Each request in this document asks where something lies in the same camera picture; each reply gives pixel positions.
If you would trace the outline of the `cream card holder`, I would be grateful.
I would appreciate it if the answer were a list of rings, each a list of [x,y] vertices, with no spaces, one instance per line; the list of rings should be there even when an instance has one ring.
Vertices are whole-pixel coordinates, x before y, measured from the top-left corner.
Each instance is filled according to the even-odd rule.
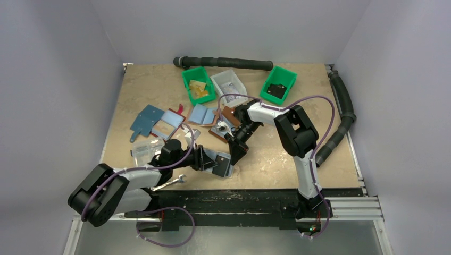
[[[225,152],[204,148],[206,156],[213,160],[216,165],[204,169],[205,172],[211,173],[221,178],[230,178],[234,172],[234,166],[231,165],[231,155]]]

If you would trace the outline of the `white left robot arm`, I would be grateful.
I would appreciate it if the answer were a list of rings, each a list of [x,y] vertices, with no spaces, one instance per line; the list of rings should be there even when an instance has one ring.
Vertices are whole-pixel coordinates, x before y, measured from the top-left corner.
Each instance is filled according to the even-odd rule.
[[[191,167],[203,171],[216,165],[216,158],[210,157],[203,146],[183,150],[179,140],[170,139],[143,166],[120,169],[98,164],[69,195],[68,205],[94,227],[123,212],[139,211],[145,217],[153,217],[158,212],[158,202],[152,199],[151,188],[166,183],[174,169]]]

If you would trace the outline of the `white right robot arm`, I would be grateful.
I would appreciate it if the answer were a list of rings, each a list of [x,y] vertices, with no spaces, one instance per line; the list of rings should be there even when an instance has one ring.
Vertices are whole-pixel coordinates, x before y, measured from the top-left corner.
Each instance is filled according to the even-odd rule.
[[[272,125],[277,129],[279,139],[285,152],[293,157],[298,178],[299,211],[305,216],[312,216],[319,210],[316,197],[320,193],[317,184],[317,171],[314,164],[313,150],[319,134],[306,111],[300,105],[281,108],[264,104],[254,99],[235,109],[240,126],[224,135],[231,155],[230,163],[235,165],[249,151],[247,141],[260,127]]]

